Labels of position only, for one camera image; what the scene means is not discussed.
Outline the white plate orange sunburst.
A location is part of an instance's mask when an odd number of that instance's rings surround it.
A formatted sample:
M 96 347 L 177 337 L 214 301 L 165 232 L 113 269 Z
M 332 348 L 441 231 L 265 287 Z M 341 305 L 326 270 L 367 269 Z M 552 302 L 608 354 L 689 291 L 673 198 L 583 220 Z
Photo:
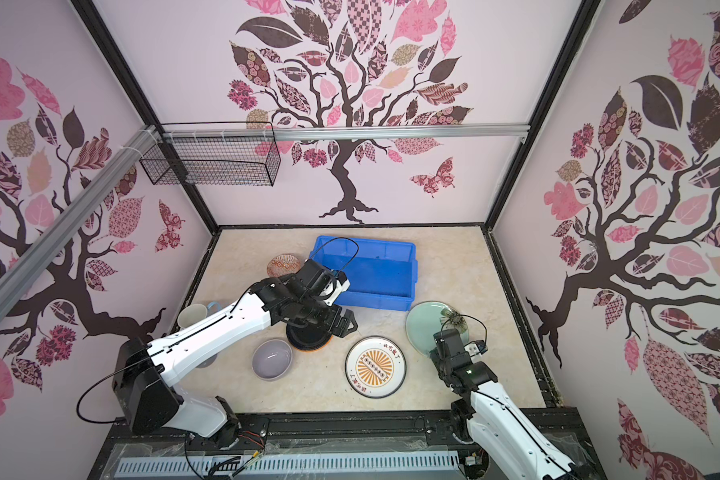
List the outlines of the white plate orange sunburst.
M 357 394 L 383 399 L 402 387 L 407 376 L 407 362 L 402 349 L 391 339 L 369 336 L 350 348 L 344 371 L 350 387 Z

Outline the light green flower plate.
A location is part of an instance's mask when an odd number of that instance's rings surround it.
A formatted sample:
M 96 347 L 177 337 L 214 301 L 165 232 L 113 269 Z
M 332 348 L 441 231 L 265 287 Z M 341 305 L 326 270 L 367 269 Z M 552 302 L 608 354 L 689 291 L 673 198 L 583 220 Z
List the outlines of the light green flower plate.
M 406 335 L 414 349 L 428 356 L 435 348 L 434 335 L 441 328 L 456 329 L 464 343 L 469 341 L 466 319 L 448 304 L 428 301 L 415 305 L 407 314 Z

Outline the black plate orange underside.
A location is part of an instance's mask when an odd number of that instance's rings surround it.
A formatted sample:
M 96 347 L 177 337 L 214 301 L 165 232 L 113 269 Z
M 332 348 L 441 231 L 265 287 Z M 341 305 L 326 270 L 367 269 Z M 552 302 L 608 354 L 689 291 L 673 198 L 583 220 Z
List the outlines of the black plate orange underside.
M 310 352 L 316 351 L 325 346 L 332 335 L 315 326 L 297 328 L 293 325 L 286 327 L 287 341 L 297 350 Z

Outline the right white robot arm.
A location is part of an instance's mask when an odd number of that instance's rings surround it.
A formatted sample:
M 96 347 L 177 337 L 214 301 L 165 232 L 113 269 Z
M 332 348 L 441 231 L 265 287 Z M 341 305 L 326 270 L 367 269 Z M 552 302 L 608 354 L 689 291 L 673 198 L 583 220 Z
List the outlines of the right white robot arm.
M 474 361 L 460 333 L 441 330 L 430 351 L 438 377 L 460 399 L 451 404 L 455 437 L 479 445 L 509 479 L 575 479 L 577 466 L 509 397 L 498 376 Z

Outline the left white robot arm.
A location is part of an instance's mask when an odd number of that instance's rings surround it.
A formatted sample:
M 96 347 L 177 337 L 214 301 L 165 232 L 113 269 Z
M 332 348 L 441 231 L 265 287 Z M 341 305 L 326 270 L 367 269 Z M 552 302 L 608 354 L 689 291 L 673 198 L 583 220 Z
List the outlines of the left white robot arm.
M 350 281 L 313 260 L 299 271 L 252 284 L 232 305 L 184 329 L 119 349 L 112 390 L 134 435 L 162 428 L 189 432 L 219 448 L 232 446 L 241 423 L 228 402 L 184 389 L 181 380 L 201 363 L 249 335 L 280 322 L 343 338 L 357 329 L 354 314 L 336 305 Z

